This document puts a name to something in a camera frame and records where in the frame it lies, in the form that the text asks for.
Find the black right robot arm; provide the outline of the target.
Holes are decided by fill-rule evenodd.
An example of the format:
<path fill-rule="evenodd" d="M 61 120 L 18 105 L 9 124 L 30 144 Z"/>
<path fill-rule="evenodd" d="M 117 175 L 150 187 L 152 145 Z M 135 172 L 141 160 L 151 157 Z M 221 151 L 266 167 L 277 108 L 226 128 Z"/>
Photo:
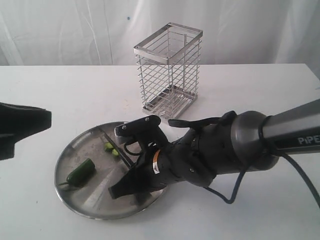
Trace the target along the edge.
<path fill-rule="evenodd" d="M 160 191 L 189 182 L 208 189 L 218 175 L 271 169 L 279 157 L 320 150 L 320 102 L 314 100 L 276 115 L 258 111 L 196 121 L 170 119 L 187 132 L 169 141 L 161 119 L 148 115 L 115 128 L 126 144 L 138 143 L 141 151 L 128 172 L 109 188 L 113 199 Z"/>

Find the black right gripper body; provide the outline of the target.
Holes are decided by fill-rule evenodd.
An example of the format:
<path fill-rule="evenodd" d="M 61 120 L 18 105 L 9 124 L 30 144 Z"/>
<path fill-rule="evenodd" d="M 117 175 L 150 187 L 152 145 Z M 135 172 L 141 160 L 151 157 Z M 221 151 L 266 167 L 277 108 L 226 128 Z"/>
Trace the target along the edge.
<path fill-rule="evenodd" d="M 208 187 L 216 176 L 217 172 L 205 163 L 196 140 L 179 139 L 164 148 L 149 146 L 134 169 L 136 182 L 148 192 L 184 181 Z"/>

